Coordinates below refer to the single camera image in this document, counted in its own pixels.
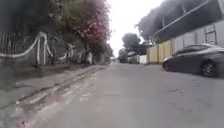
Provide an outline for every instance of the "overcast sky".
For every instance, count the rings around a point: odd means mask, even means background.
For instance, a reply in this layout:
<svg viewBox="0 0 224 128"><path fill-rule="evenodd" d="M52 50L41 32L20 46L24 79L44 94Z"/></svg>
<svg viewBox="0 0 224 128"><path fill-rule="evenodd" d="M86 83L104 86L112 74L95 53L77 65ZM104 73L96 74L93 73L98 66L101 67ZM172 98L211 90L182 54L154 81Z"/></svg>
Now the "overcast sky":
<svg viewBox="0 0 224 128"><path fill-rule="evenodd" d="M122 48L123 35L127 32L138 33L134 25L162 1L164 0L108 0L111 5L110 27L114 30L109 43L115 56L118 56L118 51Z"/></svg>

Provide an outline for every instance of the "window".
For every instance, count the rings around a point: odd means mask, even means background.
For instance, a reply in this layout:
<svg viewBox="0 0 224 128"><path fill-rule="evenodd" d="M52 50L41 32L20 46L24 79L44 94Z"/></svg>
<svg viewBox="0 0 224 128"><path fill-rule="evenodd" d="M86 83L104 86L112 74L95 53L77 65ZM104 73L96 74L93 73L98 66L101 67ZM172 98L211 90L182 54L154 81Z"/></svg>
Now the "window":
<svg viewBox="0 0 224 128"><path fill-rule="evenodd" d="M180 54L185 54L185 53L190 53L190 52L196 52L196 51L202 51L205 49L208 49L208 46L205 45L192 45L188 46L174 54L174 56L180 55Z"/></svg>

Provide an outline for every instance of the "wall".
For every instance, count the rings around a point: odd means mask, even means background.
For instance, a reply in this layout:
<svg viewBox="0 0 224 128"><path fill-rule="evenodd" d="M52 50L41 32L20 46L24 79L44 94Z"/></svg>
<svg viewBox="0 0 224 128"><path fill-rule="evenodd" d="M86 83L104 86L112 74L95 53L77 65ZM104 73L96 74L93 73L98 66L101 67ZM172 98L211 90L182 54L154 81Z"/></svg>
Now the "wall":
<svg viewBox="0 0 224 128"><path fill-rule="evenodd" d="M164 58L193 44L209 43L224 47L224 20L185 33L147 49L147 63L162 63Z"/></svg>
<svg viewBox="0 0 224 128"><path fill-rule="evenodd" d="M146 64L147 63L147 55L140 56L140 64Z"/></svg>

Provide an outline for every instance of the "parked car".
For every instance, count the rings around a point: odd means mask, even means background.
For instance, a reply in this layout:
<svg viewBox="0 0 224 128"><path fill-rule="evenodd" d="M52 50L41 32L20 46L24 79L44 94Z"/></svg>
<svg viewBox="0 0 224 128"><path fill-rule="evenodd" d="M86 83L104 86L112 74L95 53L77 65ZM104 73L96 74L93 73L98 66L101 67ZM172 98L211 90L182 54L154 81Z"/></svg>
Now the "parked car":
<svg viewBox="0 0 224 128"><path fill-rule="evenodd" d="M166 71L215 77L223 72L224 48L211 44L187 46L163 62Z"/></svg>

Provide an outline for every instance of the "road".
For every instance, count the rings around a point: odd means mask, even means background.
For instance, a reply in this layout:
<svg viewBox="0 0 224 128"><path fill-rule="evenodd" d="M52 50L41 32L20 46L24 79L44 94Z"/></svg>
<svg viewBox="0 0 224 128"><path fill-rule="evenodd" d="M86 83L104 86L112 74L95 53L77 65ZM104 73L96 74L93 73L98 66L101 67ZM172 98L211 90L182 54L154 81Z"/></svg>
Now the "road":
<svg viewBox="0 0 224 128"><path fill-rule="evenodd" d="M224 80L112 64L36 128L221 128Z"/></svg>

